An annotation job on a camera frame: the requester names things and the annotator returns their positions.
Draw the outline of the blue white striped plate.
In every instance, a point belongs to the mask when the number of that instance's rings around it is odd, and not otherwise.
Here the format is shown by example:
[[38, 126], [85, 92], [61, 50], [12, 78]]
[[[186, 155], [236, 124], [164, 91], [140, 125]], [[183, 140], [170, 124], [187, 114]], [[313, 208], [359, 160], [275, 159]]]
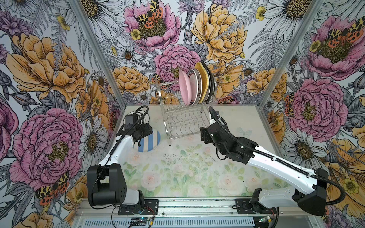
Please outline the blue white striped plate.
[[138, 152], [151, 152], [154, 150], [161, 141], [161, 135], [158, 130], [153, 128], [153, 133], [141, 139], [140, 146], [138, 147]]

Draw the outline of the pink round plate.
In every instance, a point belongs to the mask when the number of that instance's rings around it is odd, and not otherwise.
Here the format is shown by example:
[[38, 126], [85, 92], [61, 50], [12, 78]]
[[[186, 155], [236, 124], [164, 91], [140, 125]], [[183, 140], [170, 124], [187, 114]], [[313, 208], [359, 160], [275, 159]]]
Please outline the pink round plate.
[[179, 71], [179, 87], [182, 100], [185, 105], [189, 105], [192, 99], [192, 89], [190, 80], [184, 71]]

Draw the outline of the green red rimmed white plate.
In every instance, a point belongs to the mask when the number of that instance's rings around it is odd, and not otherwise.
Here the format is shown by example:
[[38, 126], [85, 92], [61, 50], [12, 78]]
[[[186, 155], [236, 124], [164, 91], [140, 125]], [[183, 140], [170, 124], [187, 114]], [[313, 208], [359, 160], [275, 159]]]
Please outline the green red rimmed white plate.
[[190, 104], [193, 105], [196, 102], [197, 95], [198, 95], [198, 77], [197, 77], [195, 69], [192, 69], [189, 71], [189, 81], [190, 81], [191, 92], [192, 92]]

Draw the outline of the yellow woven square tray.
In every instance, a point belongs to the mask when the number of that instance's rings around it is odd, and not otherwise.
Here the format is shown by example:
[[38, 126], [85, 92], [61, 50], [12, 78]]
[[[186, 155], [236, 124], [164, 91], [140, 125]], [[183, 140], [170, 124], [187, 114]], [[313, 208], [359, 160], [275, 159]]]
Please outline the yellow woven square tray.
[[195, 65], [195, 69], [198, 70], [200, 77], [201, 77], [202, 89], [201, 89], [201, 97], [200, 97], [199, 103], [202, 104], [202, 103], [206, 102], [206, 100], [207, 100], [208, 89], [210, 86], [210, 75], [209, 75], [207, 67], [202, 62], [197, 62]]

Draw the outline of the white plate with colored dots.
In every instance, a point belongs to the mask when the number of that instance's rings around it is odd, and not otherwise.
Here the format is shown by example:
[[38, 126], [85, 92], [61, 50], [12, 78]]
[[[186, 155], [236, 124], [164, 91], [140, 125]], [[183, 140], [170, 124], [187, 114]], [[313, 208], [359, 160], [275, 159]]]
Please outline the white plate with colored dots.
[[198, 81], [198, 84], [197, 84], [198, 92], [197, 92], [195, 104], [198, 104], [200, 102], [200, 98], [202, 97], [202, 77], [201, 77], [200, 72], [197, 69], [194, 69], [194, 72], [196, 74], [197, 81]]

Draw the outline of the orange sunburst white plate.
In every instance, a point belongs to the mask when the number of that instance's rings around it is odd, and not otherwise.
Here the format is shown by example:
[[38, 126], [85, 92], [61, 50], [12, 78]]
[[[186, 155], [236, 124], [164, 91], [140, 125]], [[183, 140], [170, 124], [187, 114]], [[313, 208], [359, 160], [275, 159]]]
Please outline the orange sunburst white plate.
[[210, 72], [209, 68], [207, 68], [208, 74], [209, 74], [209, 89], [208, 89], [208, 98], [206, 100], [206, 104], [210, 103], [212, 89], [213, 89], [213, 79], [212, 79], [212, 73]]

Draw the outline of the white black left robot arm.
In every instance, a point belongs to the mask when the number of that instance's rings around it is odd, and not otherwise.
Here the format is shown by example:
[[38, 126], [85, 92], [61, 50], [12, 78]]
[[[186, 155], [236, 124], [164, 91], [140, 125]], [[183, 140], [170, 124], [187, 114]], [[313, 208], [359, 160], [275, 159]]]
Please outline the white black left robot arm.
[[99, 164], [88, 168], [88, 202], [92, 208], [100, 210], [119, 206], [135, 210], [136, 213], [144, 209], [143, 193], [127, 187], [122, 166], [135, 143], [152, 133], [153, 128], [148, 123], [123, 130], [106, 157]]

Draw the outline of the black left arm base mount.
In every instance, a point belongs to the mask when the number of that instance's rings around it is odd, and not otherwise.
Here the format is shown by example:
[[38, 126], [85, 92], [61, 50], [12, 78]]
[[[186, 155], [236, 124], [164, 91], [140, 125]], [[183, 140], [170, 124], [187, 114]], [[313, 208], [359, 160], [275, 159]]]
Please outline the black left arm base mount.
[[119, 216], [157, 215], [158, 199], [145, 199], [141, 190], [127, 189], [124, 204], [119, 207]]

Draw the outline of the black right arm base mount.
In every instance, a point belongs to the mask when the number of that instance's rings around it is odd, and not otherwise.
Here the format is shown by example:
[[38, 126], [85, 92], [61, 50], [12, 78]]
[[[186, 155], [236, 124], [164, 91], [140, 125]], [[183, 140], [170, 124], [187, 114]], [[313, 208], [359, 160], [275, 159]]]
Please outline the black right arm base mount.
[[232, 209], [237, 210], [238, 214], [276, 214], [277, 208], [267, 208], [259, 202], [259, 194], [262, 189], [255, 189], [251, 198], [235, 199]]

